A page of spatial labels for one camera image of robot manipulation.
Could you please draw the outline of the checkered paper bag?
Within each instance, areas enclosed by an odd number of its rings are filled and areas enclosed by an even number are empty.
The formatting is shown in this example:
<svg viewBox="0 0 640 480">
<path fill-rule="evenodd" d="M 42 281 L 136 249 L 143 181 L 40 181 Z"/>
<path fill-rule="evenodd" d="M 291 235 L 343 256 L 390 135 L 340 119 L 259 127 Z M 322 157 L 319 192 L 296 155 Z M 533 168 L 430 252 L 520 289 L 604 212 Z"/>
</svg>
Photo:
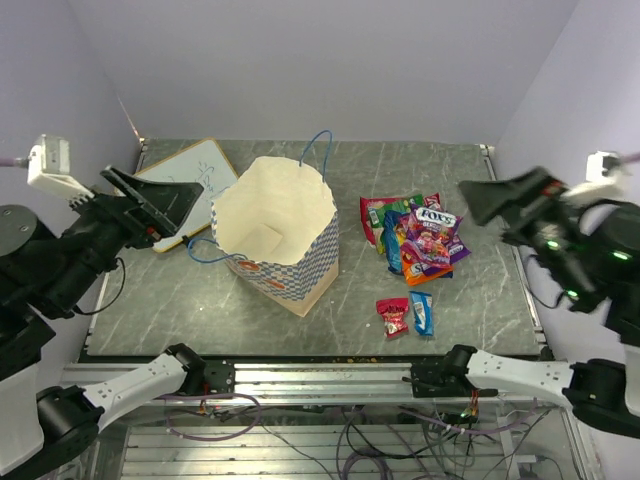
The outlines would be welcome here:
<svg viewBox="0 0 640 480">
<path fill-rule="evenodd" d="M 339 221 L 327 170 L 260 156 L 211 203 L 210 243 L 238 277 L 304 317 L 339 274 Z"/>
</svg>

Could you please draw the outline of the blue Slendy snack bag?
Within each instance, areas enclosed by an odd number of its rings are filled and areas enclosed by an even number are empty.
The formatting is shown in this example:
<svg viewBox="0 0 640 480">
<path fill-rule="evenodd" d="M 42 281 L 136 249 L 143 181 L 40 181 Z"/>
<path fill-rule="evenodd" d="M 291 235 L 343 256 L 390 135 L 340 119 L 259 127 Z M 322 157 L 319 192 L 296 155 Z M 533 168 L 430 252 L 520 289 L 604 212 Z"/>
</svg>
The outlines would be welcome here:
<svg viewBox="0 0 640 480">
<path fill-rule="evenodd" d="M 395 275 L 403 274 L 401 246 L 406 240 L 409 213 L 388 210 L 384 214 L 381 242 L 385 249 L 388 270 Z"/>
</svg>

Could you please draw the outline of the green snack bag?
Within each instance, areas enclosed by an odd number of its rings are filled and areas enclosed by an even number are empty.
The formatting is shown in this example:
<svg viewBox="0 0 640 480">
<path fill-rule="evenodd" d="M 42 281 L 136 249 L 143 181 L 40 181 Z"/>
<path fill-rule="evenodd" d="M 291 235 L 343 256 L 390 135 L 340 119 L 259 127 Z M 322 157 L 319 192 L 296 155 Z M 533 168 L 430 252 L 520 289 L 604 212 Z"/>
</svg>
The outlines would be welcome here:
<svg viewBox="0 0 640 480">
<path fill-rule="evenodd" d="M 368 219 L 370 220 L 371 226 L 374 228 L 381 226 L 388 211 L 408 213 L 411 210 L 412 203 L 413 199 L 411 197 L 372 201 L 367 207 Z"/>
</svg>

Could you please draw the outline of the red snack bag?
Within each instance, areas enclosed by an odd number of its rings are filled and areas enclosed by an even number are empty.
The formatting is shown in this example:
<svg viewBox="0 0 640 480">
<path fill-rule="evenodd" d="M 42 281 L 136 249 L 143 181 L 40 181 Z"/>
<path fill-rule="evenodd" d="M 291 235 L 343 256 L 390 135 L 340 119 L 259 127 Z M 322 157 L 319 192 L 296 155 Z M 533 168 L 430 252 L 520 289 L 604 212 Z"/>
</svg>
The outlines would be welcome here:
<svg viewBox="0 0 640 480">
<path fill-rule="evenodd" d="M 440 200 L 439 193 L 431 195 L 415 194 L 409 197 L 361 197 L 359 203 L 360 219 L 366 239 L 376 248 L 379 254 L 384 253 L 385 246 L 382 241 L 382 233 L 384 217 L 388 211 L 395 211 L 401 214 L 409 213 L 412 205 L 429 205 L 433 202 L 439 203 Z"/>
</svg>

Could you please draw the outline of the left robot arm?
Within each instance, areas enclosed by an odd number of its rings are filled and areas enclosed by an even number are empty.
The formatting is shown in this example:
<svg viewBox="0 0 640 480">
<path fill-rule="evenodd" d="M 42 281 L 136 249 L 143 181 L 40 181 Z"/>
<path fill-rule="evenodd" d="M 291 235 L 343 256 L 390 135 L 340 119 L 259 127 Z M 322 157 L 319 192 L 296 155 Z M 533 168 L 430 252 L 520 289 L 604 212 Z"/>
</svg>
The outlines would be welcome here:
<svg viewBox="0 0 640 480">
<path fill-rule="evenodd" d="M 38 479 L 83 453 L 100 432 L 146 402 L 192 397 L 205 362 L 184 344 L 148 364 L 86 387 L 39 389 L 51 322 L 79 313 L 97 278 L 121 266 L 125 248 L 146 249 L 174 236 L 203 188 L 196 182 L 153 182 L 109 167 L 115 192 L 71 182 L 62 192 L 76 221 L 53 234 L 21 205 L 1 209 L 1 475 Z"/>
</svg>

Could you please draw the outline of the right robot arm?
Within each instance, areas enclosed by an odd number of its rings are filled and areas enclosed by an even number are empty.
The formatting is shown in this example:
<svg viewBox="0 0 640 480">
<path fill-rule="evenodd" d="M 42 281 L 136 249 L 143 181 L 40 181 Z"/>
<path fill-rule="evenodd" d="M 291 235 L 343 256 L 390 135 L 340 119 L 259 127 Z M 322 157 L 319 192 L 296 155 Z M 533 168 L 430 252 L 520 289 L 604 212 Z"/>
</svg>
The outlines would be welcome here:
<svg viewBox="0 0 640 480">
<path fill-rule="evenodd" d="M 504 243 L 531 248 L 560 287 L 571 312 L 609 304 L 604 325 L 617 334 L 623 362 L 533 362 L 456 345 L 445 356 L 442 387 L 529 395 L 571 410 L 586 425 L 639 435 L 639 207 L 622 200 L 623 167 L 598 180 L 567 187 L 546 169 L 503 181 L 460 182 L 474 222 L 505 223 Z"/>
</svg>

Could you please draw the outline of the purple Fox's berries bag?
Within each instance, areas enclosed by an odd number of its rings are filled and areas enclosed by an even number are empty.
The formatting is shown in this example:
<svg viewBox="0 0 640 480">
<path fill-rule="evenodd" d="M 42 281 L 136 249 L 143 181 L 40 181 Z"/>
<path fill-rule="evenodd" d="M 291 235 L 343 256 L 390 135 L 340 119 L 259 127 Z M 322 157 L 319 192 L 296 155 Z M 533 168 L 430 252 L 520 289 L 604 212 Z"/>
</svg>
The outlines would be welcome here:
<svg viewBox="0 0 640 480">
<path fill-rule="evenodd" d="M 408 263 L 420 263 L 428 268 L 449 267 L 449 244 L 462 220 L 462 217 L 446 211 L 413 206 L 409 213 L 399 217 L 405 237 L 400 245 L 402 258 Z"/>
</svg>

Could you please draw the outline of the purple snack packet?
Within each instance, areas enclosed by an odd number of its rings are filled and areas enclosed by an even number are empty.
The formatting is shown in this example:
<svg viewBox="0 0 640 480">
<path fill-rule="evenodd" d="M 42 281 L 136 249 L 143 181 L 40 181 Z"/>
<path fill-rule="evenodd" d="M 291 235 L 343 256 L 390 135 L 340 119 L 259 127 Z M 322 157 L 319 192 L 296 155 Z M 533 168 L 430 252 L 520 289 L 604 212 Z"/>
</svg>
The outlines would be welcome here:
<svg viewBox="0 0 640 480">
<path fill-rule="evenodd" d="M 423 262 L 439 268 L 453 266 L 471 254 L 457 234 L 446 242 L 432 239 L 406 239 L 402 247 L 414 250 Z"/>
</svg>

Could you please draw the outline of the blue M&M's packet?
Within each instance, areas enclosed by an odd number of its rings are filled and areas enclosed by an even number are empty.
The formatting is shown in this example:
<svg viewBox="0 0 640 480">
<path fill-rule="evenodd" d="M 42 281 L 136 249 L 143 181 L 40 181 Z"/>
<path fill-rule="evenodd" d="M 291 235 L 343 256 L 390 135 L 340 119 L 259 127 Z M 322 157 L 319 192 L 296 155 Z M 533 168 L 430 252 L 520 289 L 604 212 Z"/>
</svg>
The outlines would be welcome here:
<svg viewBox="0 0 640 480">
<path fill-rule="evenodd" d="M 432 337 L 434 335 L 432 295 L 425 292 L 410 291 L 409 303 L 412 307 L 416 332 L 420 336 Z"/>
</svg>

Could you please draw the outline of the red candy packet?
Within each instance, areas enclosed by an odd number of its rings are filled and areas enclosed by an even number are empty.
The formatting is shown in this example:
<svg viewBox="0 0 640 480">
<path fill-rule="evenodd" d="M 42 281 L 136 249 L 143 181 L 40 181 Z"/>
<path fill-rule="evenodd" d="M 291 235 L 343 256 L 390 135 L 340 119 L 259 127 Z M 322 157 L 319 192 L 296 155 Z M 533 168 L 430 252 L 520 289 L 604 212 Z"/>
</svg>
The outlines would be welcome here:
<svg viewBox="0 0 640 480">
<path fill-rule="evenodd" d="M 408 310 L 407 298 L 388 298 L 376 302 L 376 311 L 383 320 L 387 339 L 399 337 L 409 330 L 405 321 Z"/>
</svg>

